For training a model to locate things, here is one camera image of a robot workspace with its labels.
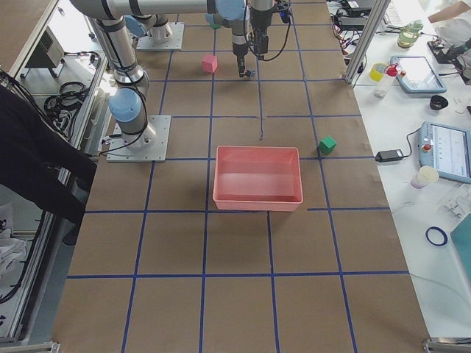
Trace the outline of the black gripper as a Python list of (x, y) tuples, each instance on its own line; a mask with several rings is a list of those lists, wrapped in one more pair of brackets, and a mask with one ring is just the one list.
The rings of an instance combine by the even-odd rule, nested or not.
[(245, 56), (247, 55), (247, 41), (243, 35), (232, 35), (233, 53), (237, 59), (239, 72), (245, 72)]
[(252, 30), (253, 51), (258, 59), (263, 59), (268, 52), (269, 36), (266, 27), (257, 27)]

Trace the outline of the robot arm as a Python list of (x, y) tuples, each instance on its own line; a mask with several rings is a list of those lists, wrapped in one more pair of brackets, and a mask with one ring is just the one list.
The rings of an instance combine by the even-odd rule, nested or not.
[(152, 30), (168, 29), (170, 14), (208, 14), (210, 19), (231, 28), (233, 53), (238, 75), (245, 77), (248, 53), (245, 1), (72, 1), (74, 7), (89, 18), (113, 69), (119, 87), (147, 86), (149, 79), (139, 66), (128, 32), (142, 37)]
[(150, 152), (157, 131), (146, 109), (149, 77), (138, 64), (128, 33), (134, 22), (148, 30), (164, 25), (168, 14), (206, 14), (215, 24), (232, 32), (232, 47), (241, 78), (249, 77), (245, 66), (248, 52), (264, 60), (268, 52), (268, 28), (277, 13), (282, 22), (291, 23), (287, 1), (73, 1), (98, 33), (99, 43), (113, 69), (118, 85), (109, 100), (113, 118), (121, 130), (123, 148), (136, 156)]

